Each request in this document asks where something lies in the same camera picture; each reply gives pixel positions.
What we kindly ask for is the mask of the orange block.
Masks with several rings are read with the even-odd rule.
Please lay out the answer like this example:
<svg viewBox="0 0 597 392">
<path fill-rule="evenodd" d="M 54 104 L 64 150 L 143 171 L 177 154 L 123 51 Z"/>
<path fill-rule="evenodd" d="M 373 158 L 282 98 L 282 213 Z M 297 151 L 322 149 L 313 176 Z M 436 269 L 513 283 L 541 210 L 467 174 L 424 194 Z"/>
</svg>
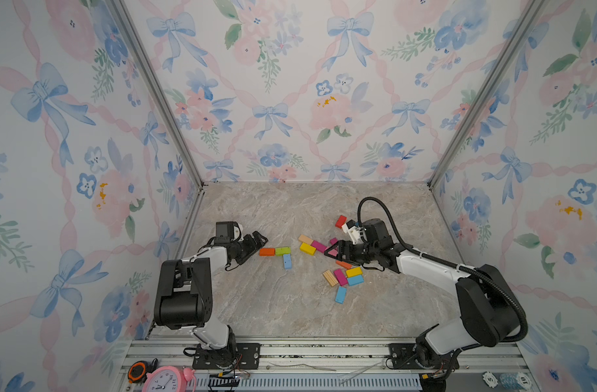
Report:
<svg viewBox="0 0 597 392">
<path fill-rule="evenodd" d="M 344 262 L 344 261 L 336 261 L 336 264 L 346 270 L 350 270 L 353 268 L 352 264 Z"/>
<path fill-rule="evenodd" d="M 259 255 L 260 256 L 275 256 L 276 250 L 275 250 L 275 248 L 261 248 L 259 250 Z"/>
</svg>

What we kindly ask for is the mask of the green block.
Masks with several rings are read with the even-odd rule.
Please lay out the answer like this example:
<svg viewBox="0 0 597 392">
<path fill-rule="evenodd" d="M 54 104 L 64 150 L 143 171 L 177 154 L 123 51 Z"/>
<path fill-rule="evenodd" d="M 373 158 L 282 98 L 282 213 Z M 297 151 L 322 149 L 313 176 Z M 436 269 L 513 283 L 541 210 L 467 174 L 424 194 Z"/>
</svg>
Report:
<svg viewBox="0 0 597 392">
<path fill-rule="evenodd" d="M 282 248 L 276 248 L 275 249 L 275 255 L 276 256 L 284 256 L 284 255 L 288 255 L 291 253 L 291 248 L 290 247 L 282 247 Z"/>
</svg>

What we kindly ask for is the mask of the tan block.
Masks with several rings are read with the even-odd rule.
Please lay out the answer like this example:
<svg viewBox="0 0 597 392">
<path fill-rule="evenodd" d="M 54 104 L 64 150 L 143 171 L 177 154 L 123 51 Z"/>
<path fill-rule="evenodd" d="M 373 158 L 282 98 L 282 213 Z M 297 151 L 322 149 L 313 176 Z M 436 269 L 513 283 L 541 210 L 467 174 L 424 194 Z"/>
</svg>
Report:
<svg viewBox="0 0 597 392">
<path fill-rule="evenodd" d="M 335 287 L 338 285 L 337 278 L 331 270 L 326 270 L 322 273 L 322 275 L 330 287 Z"/>
<path fill-rule="evenodd" d="M 306 244 L 308 244 L 308 245 L 312 245 L 312 243 L 313 243 L 313 239 L 312 239 L 312 238 L 309 238 L 309 237 L 307 237 L 306 235 L 300 235 L 300 236 L 299 236 L 299 238 L 298 238 L 298 240 L 299 240 L 301 243 L 306 243 Z"/>
</svg>

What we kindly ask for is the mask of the light blue block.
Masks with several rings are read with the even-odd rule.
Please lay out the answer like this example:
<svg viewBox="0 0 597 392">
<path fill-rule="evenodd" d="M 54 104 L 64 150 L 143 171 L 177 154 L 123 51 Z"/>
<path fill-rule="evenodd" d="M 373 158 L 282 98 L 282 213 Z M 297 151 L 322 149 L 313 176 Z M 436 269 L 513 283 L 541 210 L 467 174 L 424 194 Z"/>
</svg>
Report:
<svg viewBox="0 0 597 392">
<path fill-rule="evenodd" d="M 291 270 L 292 269 L 292 259 L 291 259 L 291 255 L 290 254 L 285 254 L 283 256 L 283 263 L 284 263 L 284 268 L 286 270 Z"/>
</svg>

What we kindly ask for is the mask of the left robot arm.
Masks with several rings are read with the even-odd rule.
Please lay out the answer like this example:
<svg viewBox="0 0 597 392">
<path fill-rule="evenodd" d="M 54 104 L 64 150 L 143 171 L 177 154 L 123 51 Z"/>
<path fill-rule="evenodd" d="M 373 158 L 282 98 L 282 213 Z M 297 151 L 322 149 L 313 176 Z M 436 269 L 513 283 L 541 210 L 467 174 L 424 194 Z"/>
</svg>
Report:
<svg viewBox="0 0 597 392">
<path fill-rule="evenodd" d="M 213 313 L 212 275 L 234 262 L 243 265 L 262 250 L 268 239 L 255 231 L 244 234 L 234 221 L 216 224 L 215 236 L 194 255 L 165 261 L 154 305 L 154 323 L 179 330 L 191 328 L 195 346 L 183 349 L 195 370 L 256 370 L 259 368 L 259 343 L 239 343 L 232 328 Z"/>
</svg>

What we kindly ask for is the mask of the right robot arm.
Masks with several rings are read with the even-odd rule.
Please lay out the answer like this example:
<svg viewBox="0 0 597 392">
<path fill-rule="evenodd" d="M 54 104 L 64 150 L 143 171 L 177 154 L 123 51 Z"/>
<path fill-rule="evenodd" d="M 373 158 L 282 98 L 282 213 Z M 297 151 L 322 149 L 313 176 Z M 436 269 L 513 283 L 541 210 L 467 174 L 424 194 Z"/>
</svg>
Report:
<svg viewBox="0 0 597 392">
<path fill-rule="evenodd" d="M 382 270 L 421 279 L 456 297 L 459 315 L 415 340 L 410 358 L 421 368 L 446 368 L 463 351 L 526 337 L 525 310 L 496 267 L 470 267 L 424 253 L 390 234 L 379 219 L 350 221 L 345 232 L 349 240 L 330 245 L 325 256 L 360 267 L 375 261 Z"/>
</svg>

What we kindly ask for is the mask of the yellow block lower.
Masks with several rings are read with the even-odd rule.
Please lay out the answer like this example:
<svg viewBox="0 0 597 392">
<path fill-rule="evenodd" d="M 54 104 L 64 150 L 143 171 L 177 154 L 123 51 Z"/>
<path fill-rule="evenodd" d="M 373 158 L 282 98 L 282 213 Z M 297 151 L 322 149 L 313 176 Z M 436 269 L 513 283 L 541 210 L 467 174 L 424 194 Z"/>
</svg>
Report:
<svg viewBox="0 0 597 392">
<path fill-rule="evenodd" d="M 356 276 L 361 276 L 363 274 L 363 270 L 360 267 L 355 267 L 346 270 L 346 276 L 348 278 L 354 278 Z"/>
</svg>

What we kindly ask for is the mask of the yellow block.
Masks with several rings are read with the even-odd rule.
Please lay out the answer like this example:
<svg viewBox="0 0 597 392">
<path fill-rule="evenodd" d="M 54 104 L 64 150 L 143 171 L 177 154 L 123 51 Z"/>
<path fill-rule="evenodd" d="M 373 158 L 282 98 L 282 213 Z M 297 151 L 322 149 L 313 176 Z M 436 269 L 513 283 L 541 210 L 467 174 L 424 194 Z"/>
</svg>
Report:
<svg viewBox="0 0 597 392">
<path fill-rule="evenodd" d="M 300 250 L 310 256 L 314 256 L 317 252 L 316 248 L 309 243 L 301 243 Z"/>
<path fill-rule="evenodd" d="M 348 278 L 354 278 L 356 276 L 361 276 L 363 274 L 363 270 L 360 267 L 355 267 L 346 270 L 346 276 Z"/>
</svg>

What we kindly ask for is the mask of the magenta block lower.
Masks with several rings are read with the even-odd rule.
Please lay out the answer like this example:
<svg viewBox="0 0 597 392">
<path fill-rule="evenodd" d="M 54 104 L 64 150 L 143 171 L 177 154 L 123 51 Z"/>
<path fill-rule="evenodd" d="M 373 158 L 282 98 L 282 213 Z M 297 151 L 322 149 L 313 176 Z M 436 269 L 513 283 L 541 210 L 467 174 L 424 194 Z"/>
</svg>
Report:
<svg viewBox="0 0 597 392">
<path fill-rule="evenodd" d="M 348 284 L 347 276 L 341 269 L 336 269 L 334 271 L 334 277 L 335 277 L 335 279 L 337 279 L 338 284 L 341 287 L 347 286 L 347 284 Z"/>
</svg>

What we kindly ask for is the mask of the blue block right lower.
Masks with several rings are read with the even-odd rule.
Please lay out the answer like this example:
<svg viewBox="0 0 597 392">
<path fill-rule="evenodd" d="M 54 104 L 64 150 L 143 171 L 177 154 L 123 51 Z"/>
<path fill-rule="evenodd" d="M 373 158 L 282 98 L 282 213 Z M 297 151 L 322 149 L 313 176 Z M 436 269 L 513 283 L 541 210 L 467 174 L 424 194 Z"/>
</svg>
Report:
<svg viewBox="0 0 597 392">
<path fill-rule="evenodd" d="M 363 284 L 363 282 L 365 282 L 365 280 L 362 274 L 347 278 L 347 283 L 350 287 Z"/>
</svg>

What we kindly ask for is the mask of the magenta block middle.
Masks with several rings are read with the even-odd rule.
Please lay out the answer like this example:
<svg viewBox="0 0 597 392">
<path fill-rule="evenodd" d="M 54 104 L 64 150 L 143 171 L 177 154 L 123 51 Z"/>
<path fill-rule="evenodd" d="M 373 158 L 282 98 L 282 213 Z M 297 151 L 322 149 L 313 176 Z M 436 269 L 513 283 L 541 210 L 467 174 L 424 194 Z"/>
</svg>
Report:
<svg viewBox="0 0 597 392">
<path fill-rule="evenodd" d="M 313 248 L 315 248 L 320 253 L 324 253 L 326 251 L 326 249 L 327 249 L 326 245 L 324 245 L 323 243 L 320 243 L 320 242 L 318 242 L 316 240 L 313 240 L 311 242 L 311 246 L 313 246 Z"/>
</svg>

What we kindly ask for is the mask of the red block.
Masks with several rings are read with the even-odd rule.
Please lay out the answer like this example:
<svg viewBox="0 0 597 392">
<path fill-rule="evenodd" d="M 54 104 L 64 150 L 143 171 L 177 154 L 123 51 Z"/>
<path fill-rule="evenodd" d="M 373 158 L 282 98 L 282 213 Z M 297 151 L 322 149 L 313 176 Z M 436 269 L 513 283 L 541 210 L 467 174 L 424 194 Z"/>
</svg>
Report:
<svg viewBox="0 0 597 392">
<path fill-rule="evenodd" d="M 340 216 L 340 217 L 337 219 L 337 221 L 336 221 L 336 223 L 335 223 L 335 226 L 336 226 L 337 228 L 339 228 L 339 229 L 342 229 L 342 228 L 344 227 L 344 225 L 346 225 L 346 222 L 347 222 L 347 218 L 346 218 L 344 215 L 341 215 L 341 216 Z"/>
</svg>

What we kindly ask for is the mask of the blue block bottom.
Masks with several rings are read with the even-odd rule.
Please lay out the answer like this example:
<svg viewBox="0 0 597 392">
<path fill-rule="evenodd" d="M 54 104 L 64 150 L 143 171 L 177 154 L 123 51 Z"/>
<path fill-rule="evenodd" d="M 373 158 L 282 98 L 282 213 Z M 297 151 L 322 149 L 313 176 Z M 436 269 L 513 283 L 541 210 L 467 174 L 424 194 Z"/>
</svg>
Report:
<svg viewBox="0 0 597 392">
<path fill-rule="evenodd" d="M 343 286 L 338 286 L 334 301 L 337 304 L 342 305 L 346 300 L 346 296 L 347 296 L 347 289 Z"/>
</svg>

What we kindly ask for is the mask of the yellow block upper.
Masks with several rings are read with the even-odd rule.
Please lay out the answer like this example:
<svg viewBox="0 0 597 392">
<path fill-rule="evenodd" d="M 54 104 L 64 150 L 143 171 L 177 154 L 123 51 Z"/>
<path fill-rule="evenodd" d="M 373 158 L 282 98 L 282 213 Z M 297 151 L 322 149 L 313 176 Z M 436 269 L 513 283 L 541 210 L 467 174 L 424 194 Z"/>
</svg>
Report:
<svg viewBox="0 0 597 392">
<path fill-rule="evenodd" d="M 301 243 L 300 250 L 310 256 L 314 256 L 317 252 L 316 248 L 309 243 Z"/>
</svg>

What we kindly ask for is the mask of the pink alarm clock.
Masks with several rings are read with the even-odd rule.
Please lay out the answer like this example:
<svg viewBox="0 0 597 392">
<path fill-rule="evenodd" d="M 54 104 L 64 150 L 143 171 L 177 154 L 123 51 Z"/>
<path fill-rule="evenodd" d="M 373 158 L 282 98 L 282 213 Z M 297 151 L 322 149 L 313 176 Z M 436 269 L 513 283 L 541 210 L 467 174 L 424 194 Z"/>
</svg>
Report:
<svg viewBox="0 0 597 392">
<path fill-rule="evenodd" d="M 195 378 L 195 371 L 188 367 L 158 367 L 148 373 L 142 392 L 185 392 Z"/>
</svg>

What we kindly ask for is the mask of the orange black tape measure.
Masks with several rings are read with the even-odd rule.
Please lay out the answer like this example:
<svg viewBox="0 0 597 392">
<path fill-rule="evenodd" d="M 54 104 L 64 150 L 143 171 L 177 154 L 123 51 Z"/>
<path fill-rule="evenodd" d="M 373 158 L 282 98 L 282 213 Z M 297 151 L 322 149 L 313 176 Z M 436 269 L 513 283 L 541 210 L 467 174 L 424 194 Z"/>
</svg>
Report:
<svg viewBox="0 0 597 392">
<path fill-rule="evenodd" d="M 127 379 L 130 384 L 143 384 L 148 376 L 155 372 L 158 367 L 158 359 L 153 361 L 138 361 L 134 363 L 127 373 Z"/>
</svg>

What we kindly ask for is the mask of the white blue object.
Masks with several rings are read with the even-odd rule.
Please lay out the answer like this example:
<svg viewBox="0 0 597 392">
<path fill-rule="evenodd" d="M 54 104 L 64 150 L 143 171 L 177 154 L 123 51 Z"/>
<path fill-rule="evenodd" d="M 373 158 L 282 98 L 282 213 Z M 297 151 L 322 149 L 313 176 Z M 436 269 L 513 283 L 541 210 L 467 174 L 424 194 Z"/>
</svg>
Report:
<svg viewBox="0 0 597 392">
<path fill-rule="evenodd" d="M 531 378 L 523 373 L 501 373 L 496 375 L 492 372 L 484 372 L 482 380 L 487 387 L 495 389 L 499 386 L 507 390 L 531 390 L 533 382 Z"/>
</svg>

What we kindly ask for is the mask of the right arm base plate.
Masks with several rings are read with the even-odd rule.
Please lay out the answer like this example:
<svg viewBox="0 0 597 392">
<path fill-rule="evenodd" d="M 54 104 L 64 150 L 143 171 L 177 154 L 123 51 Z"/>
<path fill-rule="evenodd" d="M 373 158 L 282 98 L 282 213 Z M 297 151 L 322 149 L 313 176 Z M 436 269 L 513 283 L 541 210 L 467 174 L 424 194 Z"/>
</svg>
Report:
<svg viewBox="0 0 597 392">
<path fill-rule="evenodd" d="M 451 361 L 452 354 L 425 359 L 416 353 L 415 343 L 390 343 L 386 357 L 386 368 L 390 370 L 420 370 L 441 372 L 446 371 L 451 364 L 453 369 L 460 369 L 458 359 Z"/>
</svg>

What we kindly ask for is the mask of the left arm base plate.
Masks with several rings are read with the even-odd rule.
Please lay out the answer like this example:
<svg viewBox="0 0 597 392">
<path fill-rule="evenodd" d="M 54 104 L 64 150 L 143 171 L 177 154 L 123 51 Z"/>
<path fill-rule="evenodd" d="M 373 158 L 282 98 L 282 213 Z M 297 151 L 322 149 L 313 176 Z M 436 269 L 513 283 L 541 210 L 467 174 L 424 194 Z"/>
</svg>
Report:
<svg viewBox="0 0 597 392">
<path fill-rule="evenodd" d="M 195 370 L 257 370 L 259 368 L 261 345 L 259 343 L 229 344 L 220 350 L 203 350 L 196 347 L 192 357 Z"/>
</svg>

